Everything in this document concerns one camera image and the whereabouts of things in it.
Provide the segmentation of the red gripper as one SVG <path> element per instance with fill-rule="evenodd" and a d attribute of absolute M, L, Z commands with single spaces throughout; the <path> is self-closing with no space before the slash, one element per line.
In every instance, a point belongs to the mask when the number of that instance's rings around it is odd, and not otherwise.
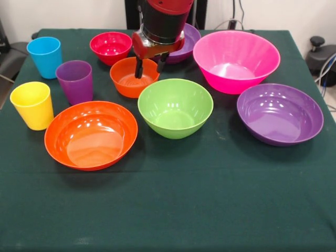
<path fill-rule="evenodd" d="M 177 41 L 172 44 L 160 44 L 152 41 L 148 39 L 141 30 L 134 32 L 132 34 L 133 51 L 136 54 L 134 76 L 137 79 L 141 79 L 143 74 L 143 59 L 154 58 L 157 55 L 160 55 L 160 58 L 157 61 L 156 71 L 161 73 L 170 53 L 180 50 L 184 45 L 184 40 L 185 36 L 183 31 L 178 36 Z"/>

